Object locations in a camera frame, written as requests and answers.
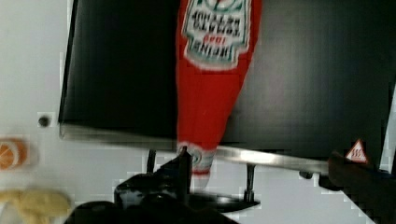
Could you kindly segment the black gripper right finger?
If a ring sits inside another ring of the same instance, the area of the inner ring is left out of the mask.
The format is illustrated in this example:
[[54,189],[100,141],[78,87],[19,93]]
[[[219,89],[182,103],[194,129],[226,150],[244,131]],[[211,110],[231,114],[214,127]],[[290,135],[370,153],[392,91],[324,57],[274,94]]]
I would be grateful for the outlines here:
[[375,224],[395,224],[395,176],[369,164],[348,160],[337,152],[328,159],[330,181]]

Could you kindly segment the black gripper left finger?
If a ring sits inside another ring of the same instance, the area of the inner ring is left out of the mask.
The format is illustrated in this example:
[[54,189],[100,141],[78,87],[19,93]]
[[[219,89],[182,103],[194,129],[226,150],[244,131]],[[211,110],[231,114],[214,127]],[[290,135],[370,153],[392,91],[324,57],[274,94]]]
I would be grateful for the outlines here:
[[140,205],[148,196],[165,195],[183,203],[191,187],[191,154],[182,147],[179,154],[155,172],[134,175],[114,190],[115,204],[122,209]]

